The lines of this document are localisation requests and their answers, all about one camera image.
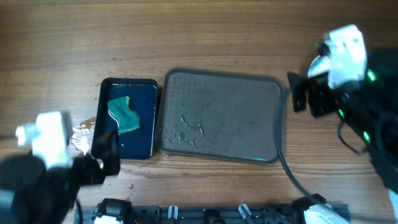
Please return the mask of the green yellow sponge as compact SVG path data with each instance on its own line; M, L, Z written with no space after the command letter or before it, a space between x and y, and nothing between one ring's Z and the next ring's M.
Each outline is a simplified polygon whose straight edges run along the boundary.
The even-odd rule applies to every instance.
M108 101L108 114L118 126L118 133L125 134L140 128L141 118L130 108L130 97L124 96Z

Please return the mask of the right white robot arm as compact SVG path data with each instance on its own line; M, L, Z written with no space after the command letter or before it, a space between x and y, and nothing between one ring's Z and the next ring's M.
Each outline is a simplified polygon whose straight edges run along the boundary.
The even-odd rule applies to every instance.
M397 48L368 54L364 76L335 89L326 85L330 73L318 78L287 74L294 110L308 103L315 117L337 110L343 123L366 143L373 166L384 185L397 192Z

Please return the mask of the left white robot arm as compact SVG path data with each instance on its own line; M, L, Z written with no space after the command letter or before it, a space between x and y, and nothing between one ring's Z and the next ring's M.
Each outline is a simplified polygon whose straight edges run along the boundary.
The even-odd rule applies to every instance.
M83 186L100 185L120 171L119 134L98 138L98 157L76 157L71 167L46 168L29 152L1 161L1 223L61 223L74 206Z

